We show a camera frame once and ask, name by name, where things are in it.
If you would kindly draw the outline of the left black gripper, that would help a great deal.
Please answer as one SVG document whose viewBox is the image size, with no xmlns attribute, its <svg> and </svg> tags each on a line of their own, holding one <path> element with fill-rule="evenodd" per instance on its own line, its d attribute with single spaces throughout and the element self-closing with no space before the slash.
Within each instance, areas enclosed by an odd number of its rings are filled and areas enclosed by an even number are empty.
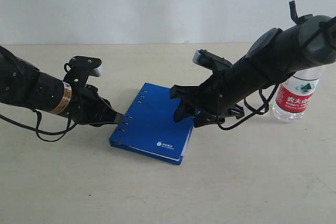
<svg viewBox="0 0 336 224">
<path fill-rule="evenodd" d="M 71 85 L 72 95 L 69 105 L 61 113 L 62 117 L 71 118 L 79 125 L 93 127 L 122 123 L 124 115 L 112 110 L 110 103 L 98 95 L 96 87 L 66 83 Z"/>
</svg>

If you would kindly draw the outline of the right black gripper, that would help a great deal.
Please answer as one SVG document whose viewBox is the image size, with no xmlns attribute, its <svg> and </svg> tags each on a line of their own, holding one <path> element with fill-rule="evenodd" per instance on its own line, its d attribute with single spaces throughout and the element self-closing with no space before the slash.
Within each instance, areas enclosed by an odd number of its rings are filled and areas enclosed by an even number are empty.
<svg viewBox="0 0 336 224">
<path fill-rule="evenodd" d="M 214 75 L 198 86 L 175 84 L 170 89 L 170 98 L 180 99 L 173 114 L 176 123 L 193 117 L 193 125 L 202 127 L 223 124 L 229 117 L 241 119 L 245 115 L 243 107 L 237 104 L 241 98 L 232 96 L 230 85 L 222 77 Z"/>
</svg>

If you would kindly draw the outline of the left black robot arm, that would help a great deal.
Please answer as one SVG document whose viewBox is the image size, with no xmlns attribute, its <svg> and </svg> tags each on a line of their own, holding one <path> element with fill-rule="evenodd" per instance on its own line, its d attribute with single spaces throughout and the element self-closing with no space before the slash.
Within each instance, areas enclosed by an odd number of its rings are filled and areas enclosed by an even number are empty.
<svg viewBox="0 0 336 224">
<path fill-rule="evenodd" d="M 60 80 L 1 47 L 1 103 L 48 112 L 79 125 L 118 125 L 123 114 L 87 83 L 90 76 L 100 76 L 101 65 L 99 58 L 74 56 L 64 65 L 66 75 Z"/>
</svg>

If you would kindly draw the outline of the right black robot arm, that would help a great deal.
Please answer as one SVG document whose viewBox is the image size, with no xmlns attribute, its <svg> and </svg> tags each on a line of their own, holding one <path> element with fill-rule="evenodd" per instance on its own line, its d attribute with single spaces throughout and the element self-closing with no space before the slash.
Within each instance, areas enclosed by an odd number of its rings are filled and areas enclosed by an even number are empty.
<svg viewBox="0 0 336 224">
<path fill-rule="evenodd" d="M 237 124 L 249 119 L 240 101 L 254 92 L 274 89 L 294 73 L 335 62 L 335 18 L 311 16 L 282 30 L 272 28 L 248 52 L 231 63 L 205 49 L 195 52 L 194 63 L 212 71 L 198 86 L 174 85 L 172 99 L 180 99 L 173 119 L 193 117 L 194 126 L 222 126 L 227 117 Z"/>
</svg>

